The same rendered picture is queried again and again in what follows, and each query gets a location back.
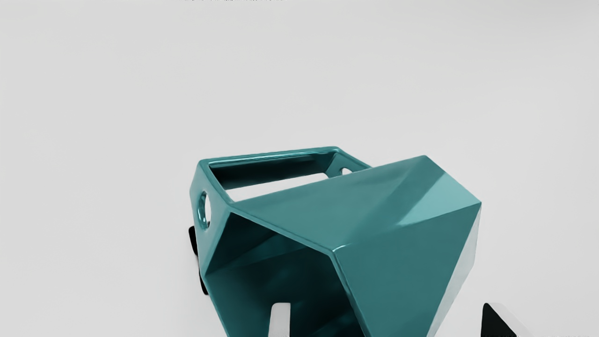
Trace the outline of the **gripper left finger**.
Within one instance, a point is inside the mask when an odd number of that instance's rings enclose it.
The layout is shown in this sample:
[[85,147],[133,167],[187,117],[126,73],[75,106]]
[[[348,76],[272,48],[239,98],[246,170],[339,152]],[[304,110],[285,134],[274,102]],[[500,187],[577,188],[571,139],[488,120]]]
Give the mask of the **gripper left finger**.
[[271,307],[270,337],[290,337],[291,304],[289,302],[274,303]]

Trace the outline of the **teal faceted mug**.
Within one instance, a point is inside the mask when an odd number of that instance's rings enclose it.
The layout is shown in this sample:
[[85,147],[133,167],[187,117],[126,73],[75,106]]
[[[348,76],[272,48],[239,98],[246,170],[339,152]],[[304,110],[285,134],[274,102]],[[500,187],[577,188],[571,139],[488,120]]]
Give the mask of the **teal faceted mug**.
[[475,257],[482,203],[427,156],[338,147],[201,160],[197,257],[227,337],[435,337]]

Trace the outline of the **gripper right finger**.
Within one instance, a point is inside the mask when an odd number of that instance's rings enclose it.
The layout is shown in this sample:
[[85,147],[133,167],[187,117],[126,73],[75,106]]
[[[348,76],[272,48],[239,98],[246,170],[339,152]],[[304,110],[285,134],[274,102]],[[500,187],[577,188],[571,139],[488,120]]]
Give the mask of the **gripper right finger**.
[[533,337],[533,333],[501,303],[484,303],[481,337]]

